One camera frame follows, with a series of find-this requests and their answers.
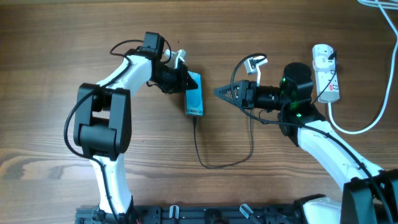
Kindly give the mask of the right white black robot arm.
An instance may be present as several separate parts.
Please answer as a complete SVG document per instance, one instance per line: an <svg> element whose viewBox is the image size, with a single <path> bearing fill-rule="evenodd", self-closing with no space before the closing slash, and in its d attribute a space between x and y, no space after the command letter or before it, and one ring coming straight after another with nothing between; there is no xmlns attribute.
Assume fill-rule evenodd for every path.
<svg viewBox="0 0 398 224"><path fill-rule="evenodd" d="M278 87L231 80L214 94L263 123L249 110L277 111L274 124L282 134L312 155L341 188L340 201L323 194L296 200L295 222L397 223L397 170L382 169L339 137L311 103L312 90L310 68L294 62L285 66Z"/></svg>

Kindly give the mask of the white usb charger adapter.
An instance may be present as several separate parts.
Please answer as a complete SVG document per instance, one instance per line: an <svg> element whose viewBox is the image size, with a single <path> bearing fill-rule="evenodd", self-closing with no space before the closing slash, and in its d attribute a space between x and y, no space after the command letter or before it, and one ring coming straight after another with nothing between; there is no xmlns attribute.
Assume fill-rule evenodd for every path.
<svg viewBox="0 0 398 224"><path fill-rule="evenodd" d="M313 69L316 72L327 72L329 70L334 70L336 67L336 59L334 57L319 55L313 59Z"/></svg>

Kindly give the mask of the black mounting rail base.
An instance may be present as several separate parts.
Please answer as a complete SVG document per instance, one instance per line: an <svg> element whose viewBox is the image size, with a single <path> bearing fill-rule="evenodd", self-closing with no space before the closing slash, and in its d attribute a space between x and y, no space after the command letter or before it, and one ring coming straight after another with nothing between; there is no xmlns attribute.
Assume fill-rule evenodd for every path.
<svg viewBox="0 0 398 224"><path fill-rule="evenodd" d="M120 213L119 220L113 214L99 207L76 210L76 224L91 223L140 223L140 224L256 224L256 223L307 223L303 210L294 204L272 204L266 206L216 206L179 207L172 205L135 206L126 214Z"/></svg>

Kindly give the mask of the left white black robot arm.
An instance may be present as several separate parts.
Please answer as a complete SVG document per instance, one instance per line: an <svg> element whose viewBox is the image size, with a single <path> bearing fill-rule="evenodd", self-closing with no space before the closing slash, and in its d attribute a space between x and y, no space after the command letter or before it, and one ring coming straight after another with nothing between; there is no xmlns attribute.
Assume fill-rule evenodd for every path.
<svg viewBox="0 0 398 224"><path fill-rule="evenodd" d="M138 223L124 154L132 136L131 99L142 85L165 94L196 90L185 65L186 51L173 51L158 33L146 32L139 46L120 54L121 65L96 84L83 83L64 126L69 150L94 168L100 201L92 216L100 223Z"/></svg>

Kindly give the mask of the blue screen smartphone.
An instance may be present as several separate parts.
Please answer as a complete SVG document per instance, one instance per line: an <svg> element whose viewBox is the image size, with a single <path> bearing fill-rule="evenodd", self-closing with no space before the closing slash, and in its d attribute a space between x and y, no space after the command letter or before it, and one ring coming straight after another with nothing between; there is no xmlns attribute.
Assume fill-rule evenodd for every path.
<svg viewBox="0 0 398 224"><path fill-rule="evenodd" d="M198 88L187 90L185 93L185 112L191 116L203 116L203 95L201 87L201 75L195 72L188 72L192 79L197 83Z"/></svg>

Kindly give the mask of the white power strip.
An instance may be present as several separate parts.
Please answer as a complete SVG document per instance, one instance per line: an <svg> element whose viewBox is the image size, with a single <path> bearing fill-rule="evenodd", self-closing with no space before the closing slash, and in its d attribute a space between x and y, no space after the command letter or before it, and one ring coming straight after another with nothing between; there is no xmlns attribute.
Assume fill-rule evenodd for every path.
<svg viewBox="0 0 398 224"><path fill-rule="evenodd" d="M313 59L319 55L332 56L336 59L336 51L327 44L316 44L312 49ZM334 70L327 72L316 72L315 80L317 87L316 100L319 103L333 103L340 99L340 90L336 74L336 67Z"/></svg>

